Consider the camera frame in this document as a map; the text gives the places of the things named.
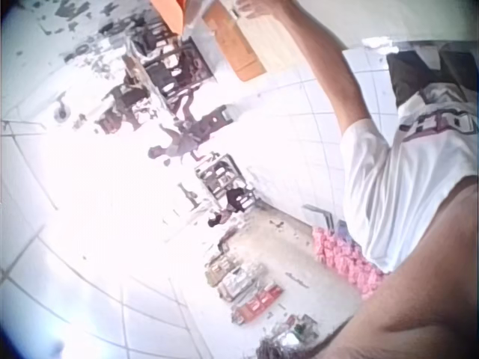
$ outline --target metal rack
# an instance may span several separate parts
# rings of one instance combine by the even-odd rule
[[[231,155],[223,155],[218,158],[214,154],[207,160],[203,161],[196,167],[196,177],[201,181],[202,185],[210,195],[211,200],[221,208],[219,202],[226,195],[226,191],[233,187],[235,183],[240,183],[242,187],[246,187],[247,183],[237,167]],[[246,195],[240,200],[245,209],[249,208],[256,202],[256,196],[253,190],[246,191]]]

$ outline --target man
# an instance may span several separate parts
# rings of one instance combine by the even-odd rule
[[[199,143],[190,134],[179,134],[172,129],[165,128],[162,124],[159,127],[171,137],[171,144],[166,148],[161,146],[151,147],[148,151],[148,157],[156,159],[162,155],[167,155],[168,157],[180,157],[183,160],[183,156],[189,153],[196,162],[203,158],[196,156],[195,151],[198,149]]]
[[[460,71],[418,78],[407,58],[390,56],[401,125],[389,147],[323,26],[292,0],[237,5],[251,18],[273,15],[308,60],[343,135],[351,235],[391,271],[315,358],[477,358],[478,119],[477,103],[468,102],[477,99],[477,82],[464,83]]]

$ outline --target pink bag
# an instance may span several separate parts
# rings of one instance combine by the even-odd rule
[[[363,299],[371,297],[385,275],[362,256],[361,248],[330,236],[322,228],[313,229],[313,238],[317,260],[356,286]]]

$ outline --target hand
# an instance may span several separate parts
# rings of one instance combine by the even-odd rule
[[[237,0],[236,7],[242,13],[248,13],[246,18],[255,19],[263,15],[277,16],[292,0]]]

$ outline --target black graphic on shirt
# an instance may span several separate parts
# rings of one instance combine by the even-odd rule
[[[423,114],[410,125],[402,124],[399,130],[407,132],[407,136],[403,139],[403,142],[407,142],[448,130],[458,131],[463,135],[476,135],[478,124],[477,118],[466,111],[443,109]]]

